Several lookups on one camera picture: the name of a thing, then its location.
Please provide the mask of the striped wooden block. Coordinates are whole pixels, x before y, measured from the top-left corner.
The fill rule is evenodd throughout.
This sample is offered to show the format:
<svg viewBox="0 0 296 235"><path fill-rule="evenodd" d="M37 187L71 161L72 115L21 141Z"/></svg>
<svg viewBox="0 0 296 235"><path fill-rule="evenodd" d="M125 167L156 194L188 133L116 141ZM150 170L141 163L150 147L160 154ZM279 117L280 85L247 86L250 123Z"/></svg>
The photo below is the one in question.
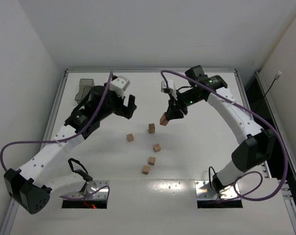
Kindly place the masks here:
<svg viewBox="0 0 296 235"><path fill-rule="evenodd" d="M167 113L165 112L159 120L159 124L162 126L166 126L169 123L169 121L167 120Z"/></svg>

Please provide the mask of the long wooden block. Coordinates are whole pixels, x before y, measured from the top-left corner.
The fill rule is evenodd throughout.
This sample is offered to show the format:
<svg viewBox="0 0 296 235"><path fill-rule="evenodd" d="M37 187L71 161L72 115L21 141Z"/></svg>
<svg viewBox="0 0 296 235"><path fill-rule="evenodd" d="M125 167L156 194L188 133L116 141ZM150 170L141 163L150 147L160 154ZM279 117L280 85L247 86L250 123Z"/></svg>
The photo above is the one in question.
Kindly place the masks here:
<svg viewBox="0 0 296 235"><path fill-rule="evenodd" d="M154 133L155 133L155 125L154 125L154 123L150 123L150 124L148 125L148 132L149 132L150 134L154 134Z"/></svg>

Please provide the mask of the translucent grey plastic bin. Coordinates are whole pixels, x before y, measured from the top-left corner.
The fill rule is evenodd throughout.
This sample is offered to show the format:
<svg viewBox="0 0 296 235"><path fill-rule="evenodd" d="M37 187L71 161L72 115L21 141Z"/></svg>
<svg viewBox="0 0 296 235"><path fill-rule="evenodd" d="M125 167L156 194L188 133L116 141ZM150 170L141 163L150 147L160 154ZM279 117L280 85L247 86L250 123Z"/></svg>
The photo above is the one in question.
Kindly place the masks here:
<svg viewBox="0 0 296 235"><path fill-rule="evenodd" d="M80 79L79 90L74 98L77 104L79 104L85 98L85 96L88 94L88 92L91 90L91 88L94 85L95 84L93 79L86 79L86 78Z"/></svg>

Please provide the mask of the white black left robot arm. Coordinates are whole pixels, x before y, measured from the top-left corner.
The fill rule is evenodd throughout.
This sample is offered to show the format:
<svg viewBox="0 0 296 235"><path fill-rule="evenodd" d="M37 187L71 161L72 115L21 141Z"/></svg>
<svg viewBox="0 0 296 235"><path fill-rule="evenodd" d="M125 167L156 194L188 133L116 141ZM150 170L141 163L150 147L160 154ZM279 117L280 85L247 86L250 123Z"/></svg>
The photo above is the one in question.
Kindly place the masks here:
<svg viewBox="0 0 296 235"><path fill-rule="evenodd" d="M17 170L7 168L4 181L8 194L29 214L36 214L48 203L56 183L45 180L76 146L100 127L100 122L115 114L131 119L137 106L129 95L125 105L124 88L109 83L93 86L73 109L55 138L43 141L45 146Z"/></svg>

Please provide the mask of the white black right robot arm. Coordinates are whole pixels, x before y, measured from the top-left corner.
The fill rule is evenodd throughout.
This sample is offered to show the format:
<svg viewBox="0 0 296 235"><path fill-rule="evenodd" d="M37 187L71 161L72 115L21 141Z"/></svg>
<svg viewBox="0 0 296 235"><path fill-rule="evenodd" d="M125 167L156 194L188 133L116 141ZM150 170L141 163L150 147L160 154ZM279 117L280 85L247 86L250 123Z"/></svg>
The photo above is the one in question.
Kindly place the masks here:
<svg viewBox="0 0 296 235"><path fill-rule="evenodd" d="M203 100L220 114L239 145L231 154L231 161L213 175L209 184L212 190L219 193L248 170L270 158L275 134L271 129L265 130L247 111L236 106L233 94L221 76L209 77L200 65L185 71L185 76L190 88L184 92L176 89L173 81L164 78L161 82L161 91L168 94L170 99L166 112L160 118L160 125L184 118L189 106Z"/></svg>

